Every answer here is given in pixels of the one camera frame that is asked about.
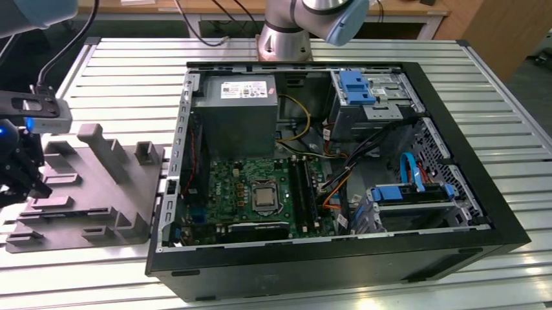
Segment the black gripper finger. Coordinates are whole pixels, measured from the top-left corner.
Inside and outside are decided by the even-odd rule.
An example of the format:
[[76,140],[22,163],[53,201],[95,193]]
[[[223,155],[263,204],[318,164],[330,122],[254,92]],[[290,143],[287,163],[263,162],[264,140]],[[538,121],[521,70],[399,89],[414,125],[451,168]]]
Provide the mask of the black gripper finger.
[[20,183],[22,198],[48,198],[52,194],[52,189],[44,184],[41,176],[24,176]]

